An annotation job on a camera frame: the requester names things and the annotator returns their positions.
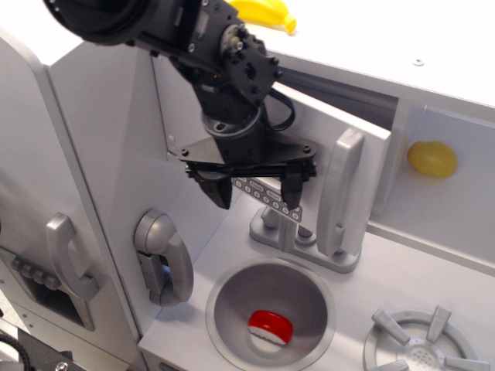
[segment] sink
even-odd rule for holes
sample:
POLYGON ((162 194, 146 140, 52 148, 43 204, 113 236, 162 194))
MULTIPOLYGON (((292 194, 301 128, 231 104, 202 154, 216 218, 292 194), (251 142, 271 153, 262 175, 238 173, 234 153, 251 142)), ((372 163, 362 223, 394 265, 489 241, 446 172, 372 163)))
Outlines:
POLYGON ((233 267, 215 283, 206 321, 218 352, 236 367, 296 371, 328 348, 336 310, 328 287, 316 273, 293 260, 263 257, 233 267), (292 323, 288 344, 278 345, 249 332, 249 318, 258 310, 292 323))

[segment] black cable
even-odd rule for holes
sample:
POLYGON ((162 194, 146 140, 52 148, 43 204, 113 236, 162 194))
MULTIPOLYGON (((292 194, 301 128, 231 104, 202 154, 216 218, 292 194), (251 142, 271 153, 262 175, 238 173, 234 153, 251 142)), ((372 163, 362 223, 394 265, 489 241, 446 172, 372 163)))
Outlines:
POLYGON ((24 371, 31 370, 31 361, 29 360, 29 355, 18 340, 14 339, 10 335, 0 333, 0 342, 4 342, 5 344, 10 345, 17 351, 19 357, 22 360, 22 363, 24 364, 24 371))
POLYGON ((295 120, 294 104, 292 103, 292 101, 288 97, 286 97, 284 94, 280 93, 279 91, 277 91, 273 88, 270 89, 270 93, 268 93, 268 95, 270 97, 278 100, 280 103, 284 104, 285 106, 287 106, 291 110, 291 114, 281 124, 277 124, 277 125, 269 124, 269 120, 268 120, 268 116, 267 116, 266 122, 268 123, 268 127, 270 129, 272 129, 273 131, 283 131, 283 130, 289 128, 295 120))

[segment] yellow banana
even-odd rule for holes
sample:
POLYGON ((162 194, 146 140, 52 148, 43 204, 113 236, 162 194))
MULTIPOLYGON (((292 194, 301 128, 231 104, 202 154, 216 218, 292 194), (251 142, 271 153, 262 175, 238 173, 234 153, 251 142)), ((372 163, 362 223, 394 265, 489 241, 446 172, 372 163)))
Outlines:
POLYGON ((293 33, 295 18, 288 13, 282 0, 226 0, 239 11, 238 17, 244 21, 284 25, 287 33, 293 33))

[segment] yellow egg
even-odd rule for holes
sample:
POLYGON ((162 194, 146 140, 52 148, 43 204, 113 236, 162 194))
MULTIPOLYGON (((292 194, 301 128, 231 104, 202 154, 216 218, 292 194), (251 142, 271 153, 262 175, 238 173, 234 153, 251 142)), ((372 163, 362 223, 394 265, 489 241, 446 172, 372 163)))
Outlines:
POLYGON ((417 141, 408 151, 408 162, 417 172, 448 178, 457 170, 457 155, 441 141, 417 141))

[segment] red object in sink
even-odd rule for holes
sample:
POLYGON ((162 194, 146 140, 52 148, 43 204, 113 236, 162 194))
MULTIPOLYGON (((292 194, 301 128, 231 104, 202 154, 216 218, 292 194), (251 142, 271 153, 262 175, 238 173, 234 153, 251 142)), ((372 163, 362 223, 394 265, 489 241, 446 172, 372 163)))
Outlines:
POLYGON ((276 344, 285 345, 291 341, 292 323, 272 311, 256 311, 247 324, 251 334, 260 336, 276 344))

